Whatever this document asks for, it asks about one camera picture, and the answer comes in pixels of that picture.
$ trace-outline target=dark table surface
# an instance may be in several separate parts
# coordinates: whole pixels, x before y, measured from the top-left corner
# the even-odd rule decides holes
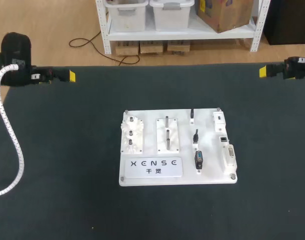
[[[76,83],[12,88],[22,180],[0,240],[305,239],[305,80],[264,64],[74,67]],[[123,111],[221,107],[238,182],[120,187]],[[0,190],[18,159],[0,117]]]

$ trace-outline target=plastic storage bin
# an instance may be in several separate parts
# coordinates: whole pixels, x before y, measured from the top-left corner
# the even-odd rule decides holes
[[[157,31],[184,31],[195,0],[150,0]]]
[[[105,5],[108,8],[114,29],[117,32],[144,31],[148,2],[149,0],[106,1]]]

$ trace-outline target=white assembly board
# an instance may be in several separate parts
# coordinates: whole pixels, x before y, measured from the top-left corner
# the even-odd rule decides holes
[[[220,108],[194,109],[193,118],[191,109],[126,110],[121,130],[121,186],[237,182],[235,151]],[[202,169],[196,151],[202,152]]]

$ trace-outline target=cable plug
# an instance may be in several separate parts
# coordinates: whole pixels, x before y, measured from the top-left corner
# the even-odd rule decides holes
[[[198,129],[196,129],[196,133],[193,135],[192,142],[193,144],[198,143]]]

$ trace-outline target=label plate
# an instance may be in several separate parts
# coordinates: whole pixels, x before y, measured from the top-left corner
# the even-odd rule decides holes
[[[128,179],[182,177],[182,159],[180,157],[128,158],[125,160],[124,176]]]

